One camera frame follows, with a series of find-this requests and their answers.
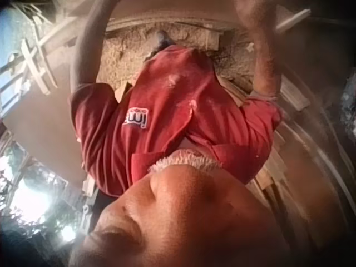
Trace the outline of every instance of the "sandy ground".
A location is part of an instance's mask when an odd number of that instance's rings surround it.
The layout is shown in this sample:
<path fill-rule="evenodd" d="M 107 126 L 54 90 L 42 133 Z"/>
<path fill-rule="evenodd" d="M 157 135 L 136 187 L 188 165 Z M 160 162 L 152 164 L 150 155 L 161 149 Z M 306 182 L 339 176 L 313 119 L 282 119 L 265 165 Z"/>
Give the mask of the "sandy ground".
<path fill-rule="evenodd" d="M 107 36 L 101 58 L 100 82 L 109 83 L 114 90 L 129 81 L 134 84 L 145 57 L 156 44 L 155 33 L 163 29 L 179 45 L 205 49 L 207 30 L 194 26 L 152 23 L 131 27 Z M 235 73 L 252 78 L 253 53 L 247 51 L 247 34 L 225 32 L 220 37 L 220 50 L 207 51 L 215 63 L 216 72 L 233 78 Z"/>

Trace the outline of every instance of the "raised arm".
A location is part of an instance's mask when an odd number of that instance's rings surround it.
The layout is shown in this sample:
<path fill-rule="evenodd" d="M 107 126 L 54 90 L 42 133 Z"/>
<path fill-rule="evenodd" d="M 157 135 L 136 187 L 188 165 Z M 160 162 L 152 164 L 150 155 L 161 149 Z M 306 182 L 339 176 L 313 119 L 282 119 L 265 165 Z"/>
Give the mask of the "raised arm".
<path fill-rule="evenodd" d="M 276 96 L 280 92 L 281 74 L 275 60 L 273 0 L 235 0 L 235 7 L 255 43 L 254 90 L 263 96 Z"/>
<path fill-rule="evenodd" d="M 84 83 L 95 83 L 99 73 L 105 30 L 110 15 L 120 0 L 95 0 L 87 24 L 78 36 L 71 66 L 71 91 Z"/>

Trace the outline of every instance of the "man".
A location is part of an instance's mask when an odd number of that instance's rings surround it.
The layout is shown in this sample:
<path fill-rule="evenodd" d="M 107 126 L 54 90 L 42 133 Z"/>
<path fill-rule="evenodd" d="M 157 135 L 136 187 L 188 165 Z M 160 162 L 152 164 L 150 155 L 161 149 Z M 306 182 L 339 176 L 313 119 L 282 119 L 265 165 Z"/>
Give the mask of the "man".
<path fill-rule="evenodd" d="M 244 186 L 281 121 L 273 7 L 236 0 L 256 48 L 255 92 L 239 108 L 204 53 L 169 39 L 118 104 L 110 85 L 96 83 L 117 2 L 97 0 L 78 38 L 71 114 L 86 170 L 118 200 L 72 266 L 276 266 L 283 238 Z"/>

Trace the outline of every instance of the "red shirt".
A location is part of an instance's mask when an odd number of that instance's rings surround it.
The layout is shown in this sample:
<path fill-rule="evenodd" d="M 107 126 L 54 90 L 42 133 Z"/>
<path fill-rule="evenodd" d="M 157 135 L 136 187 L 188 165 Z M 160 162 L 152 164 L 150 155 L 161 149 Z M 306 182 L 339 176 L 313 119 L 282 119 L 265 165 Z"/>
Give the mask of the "red shirt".
<path fill-rule="evenodd" d="M 268 159 L 281 121 L 268 101 L 251 97 L 237 107 L 212 61 L 179 46 L 146 62 L 120 104 L 110 85 L 82 85 L 72 96 L 71 115 L 86 171 L 111 196 L 122 195 L 184 137 L 247 184 Z"/>

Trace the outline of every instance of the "white hair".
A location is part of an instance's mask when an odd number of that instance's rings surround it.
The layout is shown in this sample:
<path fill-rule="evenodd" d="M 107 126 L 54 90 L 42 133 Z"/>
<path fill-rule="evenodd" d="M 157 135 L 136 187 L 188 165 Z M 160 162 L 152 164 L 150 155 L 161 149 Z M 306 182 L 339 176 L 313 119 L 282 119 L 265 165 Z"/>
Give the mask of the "white hair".
<path fill-rule="evenodd" d="M 157 173 L 171 165 L 190 165 L 200 171 L 206 172 L 221 168 L 220 163 L 209 157 L 179 153 L 178 155 L 171 155 L 158 160 L 149 168 L 149 172 Z"/>

